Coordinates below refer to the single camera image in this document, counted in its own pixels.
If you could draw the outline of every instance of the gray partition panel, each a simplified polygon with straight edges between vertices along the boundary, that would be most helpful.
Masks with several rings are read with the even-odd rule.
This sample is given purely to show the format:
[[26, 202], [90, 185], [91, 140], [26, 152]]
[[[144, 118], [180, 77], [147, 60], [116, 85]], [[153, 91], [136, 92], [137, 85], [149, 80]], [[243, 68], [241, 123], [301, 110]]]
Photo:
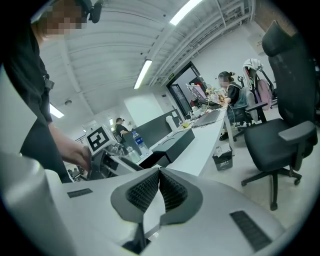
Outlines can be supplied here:
[[[177, 117], [173, 117], [172, 112], [175, 112], [177, 114]], [[125, 146], [131, 146], [134, 150], [136, 150], [140, 154], [140, 150], [138, 146], [136, 145], [132, 132], [136, 131], [140, 136], [142, 137], [145, 145], [150, 148], [155, 143], [160, 141], [162, 138], [167, 136], [169, 133], [171, 133], [171, 128], [169, 124], [166, 121], [167, 116], [172, 116], [173, 121], [178, 127], [179, 125], [179, 119], [181, 119], [181, 116], [179, 115], [178, 111], [176, 109], [165, 113], [133, 130], [131, 130], [129, 133], [125, 134], [123, 137], [125, 139]]]

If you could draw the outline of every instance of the chair seat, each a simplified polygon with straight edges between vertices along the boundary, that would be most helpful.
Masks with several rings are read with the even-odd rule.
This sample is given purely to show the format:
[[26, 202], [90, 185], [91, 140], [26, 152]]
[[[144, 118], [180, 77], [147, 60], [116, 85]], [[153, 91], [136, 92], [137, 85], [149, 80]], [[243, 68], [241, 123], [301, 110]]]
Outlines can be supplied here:
[[292, 163], [297, 145], [287, 145], [278, 135], [290, 126], [282, 119], [250, 126], [244, 139], [256, 167], [262, 172], [271, 172]]

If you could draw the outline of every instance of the black pants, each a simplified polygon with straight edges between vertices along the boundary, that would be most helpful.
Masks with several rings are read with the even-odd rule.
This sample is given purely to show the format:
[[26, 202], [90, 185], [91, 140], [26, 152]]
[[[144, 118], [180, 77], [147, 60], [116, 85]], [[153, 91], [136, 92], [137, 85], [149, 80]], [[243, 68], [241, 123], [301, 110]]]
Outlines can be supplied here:
[[62, 183], [71, 182], [57, 145], [46, 123], [38, 119], [26, 136], [21, 154], [37, 160], [44, 169], [55, 171]]

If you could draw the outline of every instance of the chair headrest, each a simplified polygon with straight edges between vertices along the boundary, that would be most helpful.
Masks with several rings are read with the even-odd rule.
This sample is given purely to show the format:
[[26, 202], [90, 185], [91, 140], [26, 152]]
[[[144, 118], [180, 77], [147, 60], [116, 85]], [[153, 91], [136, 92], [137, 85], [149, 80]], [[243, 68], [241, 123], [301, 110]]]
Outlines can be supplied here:
[[288, 49], [292, 37], [288, 35], [274, 20], [262, 38], [262, 48], [269, 57], [276, 56]]

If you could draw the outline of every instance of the door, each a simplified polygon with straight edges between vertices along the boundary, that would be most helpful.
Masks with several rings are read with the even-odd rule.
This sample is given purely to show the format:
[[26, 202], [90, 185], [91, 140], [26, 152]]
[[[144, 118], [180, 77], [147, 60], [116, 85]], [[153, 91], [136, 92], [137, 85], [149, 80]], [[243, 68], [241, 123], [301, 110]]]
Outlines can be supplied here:
[[172, 94], [175, 102], [179, 106], [183, 116], [188, 115], [188, 112], [191, 110], [191, 105], [188, 102], [186, 96], [183, 94], [181, 88], [178, 84], [171, 84], [168, 87], [170, 93]]

